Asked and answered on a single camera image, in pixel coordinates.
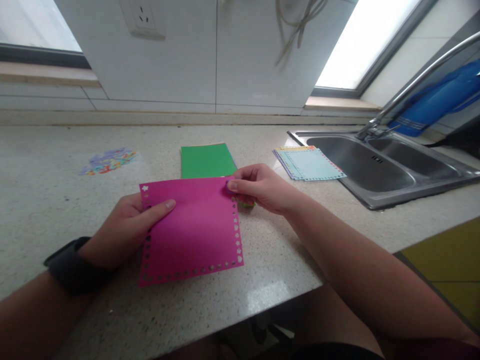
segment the green notebook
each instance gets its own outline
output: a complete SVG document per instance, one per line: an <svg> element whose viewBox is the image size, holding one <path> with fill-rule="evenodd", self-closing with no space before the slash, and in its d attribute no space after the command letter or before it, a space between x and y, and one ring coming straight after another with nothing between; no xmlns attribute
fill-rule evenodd
<svg viewBox="0 0 480 360"><path fill-rule="evenodd" d="M217 178L237 170L227 144L181 147L181 178Z"/></svg>

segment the smartwatch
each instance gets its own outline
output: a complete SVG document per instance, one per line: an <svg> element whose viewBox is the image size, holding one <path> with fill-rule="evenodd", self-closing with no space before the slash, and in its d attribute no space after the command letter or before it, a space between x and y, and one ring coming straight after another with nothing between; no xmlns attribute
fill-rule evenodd
<svg viewBox="0 0 480 360"><path fill-rule="evenodd" d="M43 262L53 278L72 296L98 291L113 274L104 268L93 266L77 254L89 240L88 236L79 237Z"/></svg>

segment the power outlet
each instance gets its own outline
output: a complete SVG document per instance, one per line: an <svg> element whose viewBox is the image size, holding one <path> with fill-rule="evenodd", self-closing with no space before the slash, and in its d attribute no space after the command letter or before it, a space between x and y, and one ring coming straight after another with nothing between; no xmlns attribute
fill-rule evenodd
<svg viewBox="0 0 480 360"><path fill-rule="evenodd" d="M165 40L161 0L119 0L130 34L136 38Z"/></svg>
<svg viewBox="0 0 480 360"><path fill-rule="evenodd" d="M139 28L155 30L155 20L149 0L130 0L130 7Z"/></svg>

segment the magenta paper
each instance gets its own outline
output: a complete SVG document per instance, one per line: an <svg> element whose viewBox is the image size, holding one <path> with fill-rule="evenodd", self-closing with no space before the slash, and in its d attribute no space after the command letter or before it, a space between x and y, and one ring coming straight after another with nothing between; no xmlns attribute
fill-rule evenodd
<svg viewBox="0 0 480 360"><path fill-rule="evenodd" d="M244 265L236 198L229 177L140 184L143 208L174 199L176 207L145 239L140 286L192 278Z"/></svg>

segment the chrome faucet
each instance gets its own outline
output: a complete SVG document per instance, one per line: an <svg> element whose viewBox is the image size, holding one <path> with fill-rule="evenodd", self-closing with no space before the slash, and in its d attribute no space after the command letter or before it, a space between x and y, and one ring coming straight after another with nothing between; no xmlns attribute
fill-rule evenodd
<svg viewBox="0 0 480 360"><path fill-rule="evenodd" d="M480 40L480 31L476 34L470 36L469 38L463 40L457 46L452 47L449 51L444 53L440 56L437 60L435 60L429 67L427 67L420 75L417 76L408 86L400 92L397 96L395 96L392 100L390 100L382 111L380 111L377 116L375 116L372 120L366 123L366 125L355 135L355 137L359 140L365 141L368 137L379 138L390 134L393 130L397 129L401 125L395 126L388 130L381 130L378 127L382 119L387 115L393 108L395 108L398 104L400 104L428 75L433 73L436 69L438 69L441 65L445 62L450 60L452 57L457 55L462 50L468 48L471 44Z"/></svg>

